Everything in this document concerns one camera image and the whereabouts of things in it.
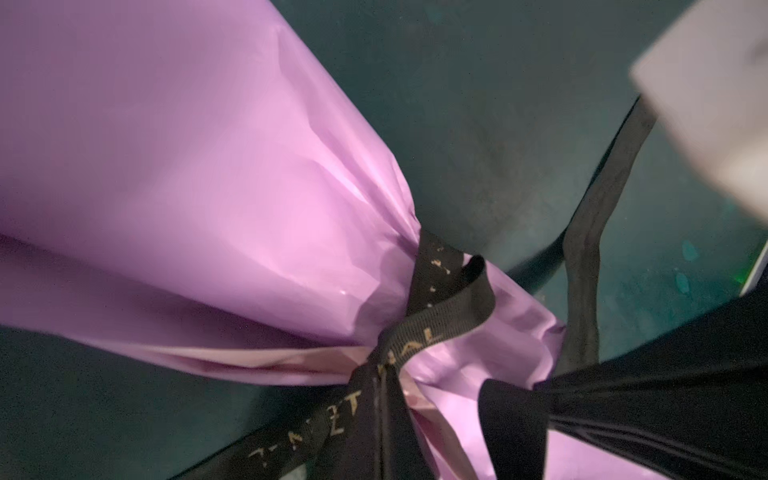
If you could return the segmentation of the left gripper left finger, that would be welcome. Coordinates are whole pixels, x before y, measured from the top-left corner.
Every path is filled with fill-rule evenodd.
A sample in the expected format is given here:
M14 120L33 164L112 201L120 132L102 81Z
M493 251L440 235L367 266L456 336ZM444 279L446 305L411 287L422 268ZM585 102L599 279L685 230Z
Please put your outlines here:
M326 408L329 435L310 479L379 479L379 375L373 365L357 368L341 396Z

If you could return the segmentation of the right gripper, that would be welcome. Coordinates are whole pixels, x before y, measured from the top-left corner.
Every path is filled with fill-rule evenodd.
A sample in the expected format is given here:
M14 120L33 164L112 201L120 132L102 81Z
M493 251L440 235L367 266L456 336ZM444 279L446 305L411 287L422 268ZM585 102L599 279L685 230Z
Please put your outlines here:
M478 407L501 479L541 479L549 431L670 479L767 476L767 290L647 346L649 375L597 367L528 390L486 381Z

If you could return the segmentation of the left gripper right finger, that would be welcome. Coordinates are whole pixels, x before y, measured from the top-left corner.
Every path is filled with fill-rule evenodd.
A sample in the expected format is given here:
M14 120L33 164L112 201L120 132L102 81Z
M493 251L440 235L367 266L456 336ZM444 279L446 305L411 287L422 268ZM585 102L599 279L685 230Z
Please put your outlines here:
M392 366L380 366L378 377L380 478L434 479L414 430L397 371Z

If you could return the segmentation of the pink purple wrapping paper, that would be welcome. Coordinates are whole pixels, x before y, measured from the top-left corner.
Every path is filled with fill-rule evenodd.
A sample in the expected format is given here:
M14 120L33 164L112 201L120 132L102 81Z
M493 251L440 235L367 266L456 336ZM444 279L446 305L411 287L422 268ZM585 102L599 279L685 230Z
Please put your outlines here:
M564 324L428 226L390 148L269 1L1 5L1 323L314 402L170 479L307 478L363 365L434 479L497 477L490 379Z

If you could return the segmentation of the green table mat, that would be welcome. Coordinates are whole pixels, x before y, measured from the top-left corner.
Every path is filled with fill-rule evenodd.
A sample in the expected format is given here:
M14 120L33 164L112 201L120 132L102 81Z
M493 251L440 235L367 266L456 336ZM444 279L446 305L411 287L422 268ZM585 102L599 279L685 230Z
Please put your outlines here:
M395 155L418 216L507 270L566 225L683 1L269 1ZM5 479L167 479L316 396L1 323Z

